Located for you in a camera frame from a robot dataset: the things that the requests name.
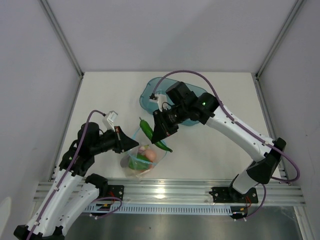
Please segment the green bell pepper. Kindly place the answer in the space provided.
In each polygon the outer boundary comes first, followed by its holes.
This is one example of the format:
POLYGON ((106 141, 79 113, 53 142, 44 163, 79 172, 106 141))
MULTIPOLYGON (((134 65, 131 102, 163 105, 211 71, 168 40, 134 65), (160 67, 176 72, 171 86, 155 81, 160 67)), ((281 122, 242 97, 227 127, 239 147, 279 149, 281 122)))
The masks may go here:
POLYGON ((130 156, 128 167, 132 170, 144 171, 149 169, 151 161, 145 155, 138 153, 137 155, 130 156))

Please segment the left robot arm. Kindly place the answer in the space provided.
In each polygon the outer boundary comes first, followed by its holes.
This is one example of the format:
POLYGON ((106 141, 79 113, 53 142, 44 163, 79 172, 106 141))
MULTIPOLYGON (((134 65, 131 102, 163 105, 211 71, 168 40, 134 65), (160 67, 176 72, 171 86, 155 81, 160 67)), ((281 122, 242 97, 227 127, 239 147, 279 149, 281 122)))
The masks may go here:
POLYGON ((95 122, 84 123, 63 155, 55 180, 41 206, 25 225, 14 230, 19 240, 63 240, 84 209, 97 200, 121 198, 109 196, 108 180, 96 173, 86 176, 95 156, 107 151, 127 152, 139 143, 125 135, 120 126, 101 133, 95 122))

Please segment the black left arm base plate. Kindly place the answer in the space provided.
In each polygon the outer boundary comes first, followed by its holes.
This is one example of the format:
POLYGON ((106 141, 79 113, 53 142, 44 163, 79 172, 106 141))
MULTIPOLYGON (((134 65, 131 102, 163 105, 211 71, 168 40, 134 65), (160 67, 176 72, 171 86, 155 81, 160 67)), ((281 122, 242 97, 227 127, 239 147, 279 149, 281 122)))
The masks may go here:
POLYGON ((107 189, 107 197, 119 198, 123 200, 124 197, 124 185, 109 185, 107 189))

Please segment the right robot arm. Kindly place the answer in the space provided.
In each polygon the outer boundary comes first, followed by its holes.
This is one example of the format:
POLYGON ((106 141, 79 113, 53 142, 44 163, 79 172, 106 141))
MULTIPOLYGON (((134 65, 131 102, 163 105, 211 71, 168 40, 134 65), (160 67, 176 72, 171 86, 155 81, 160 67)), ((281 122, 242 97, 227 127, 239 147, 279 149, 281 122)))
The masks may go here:
POLYGON ((150 100, 158 104, 152 113, 152 143, 175 134, 179 124, 191 120, 219 131, 251 157, 252 163, 229 186, 228 196, 232 201, 239 202, 251 188, 269 183, 287 145, 285 140, 260 134, 235 118, 214 95, 204 92, 197 96, 181 81, 170 86, 165 94, 152 93, 150 100))

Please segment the brown egg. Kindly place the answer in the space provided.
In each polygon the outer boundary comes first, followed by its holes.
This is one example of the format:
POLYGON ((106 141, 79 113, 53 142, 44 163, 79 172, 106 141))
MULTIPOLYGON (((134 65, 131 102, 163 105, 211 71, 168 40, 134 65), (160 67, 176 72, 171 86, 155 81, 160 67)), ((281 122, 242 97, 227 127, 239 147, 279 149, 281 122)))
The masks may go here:
POLYGON ((151 162, 155 161, 157 159, 157 154, 152 149, 147 149, 144 152, 145 157, 150 160, 151 162))

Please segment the purple eggplant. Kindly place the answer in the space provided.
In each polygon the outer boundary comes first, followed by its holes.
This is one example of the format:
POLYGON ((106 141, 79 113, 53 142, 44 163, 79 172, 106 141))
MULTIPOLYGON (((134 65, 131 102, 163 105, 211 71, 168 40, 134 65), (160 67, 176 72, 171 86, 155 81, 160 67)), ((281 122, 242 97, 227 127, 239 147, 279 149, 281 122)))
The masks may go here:
MULTIPOLYGON (((139 149, 137 150, 137 152, 138 152, 139 154, 142 154, 142 153, 144 153, 144 151, 145 151, 148 147, 149 147, 148 144, 147 144, 147 145, 140 146, 139 149)), ((121 159, 121 161, 120 161, 120 166, 121 166, 122 168, 128 167, 128 166, 129 166, 130 158, 131 158, 131 157, 130 157, 128 154, 125 155, 125 156, 121 159)))

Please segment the clear zip top bag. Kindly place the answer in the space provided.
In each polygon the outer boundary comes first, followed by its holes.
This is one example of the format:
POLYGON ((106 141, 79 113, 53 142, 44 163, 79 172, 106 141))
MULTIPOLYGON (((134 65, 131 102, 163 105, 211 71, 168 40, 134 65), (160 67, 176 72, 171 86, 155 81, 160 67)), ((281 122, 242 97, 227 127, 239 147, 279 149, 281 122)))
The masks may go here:
POLYGON ((152 144, 140 127, 131 138, 139 145, 124 153, 120 160, 120 167, 127 178, 141 179, 150 173, 170 152, 152 144))

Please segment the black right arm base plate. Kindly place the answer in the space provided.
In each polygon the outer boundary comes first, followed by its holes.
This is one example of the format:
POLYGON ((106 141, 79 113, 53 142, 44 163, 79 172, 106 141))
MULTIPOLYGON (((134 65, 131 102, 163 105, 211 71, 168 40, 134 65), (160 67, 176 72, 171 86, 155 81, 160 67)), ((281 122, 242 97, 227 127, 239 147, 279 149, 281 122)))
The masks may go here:
POLYGON ((211 188, 209 194, 212 196, 214 203, 257 204, 259 202, 258 194, 254 187, 250 188, 246 193, 239 193, 229 186, 216 186, 211 188))

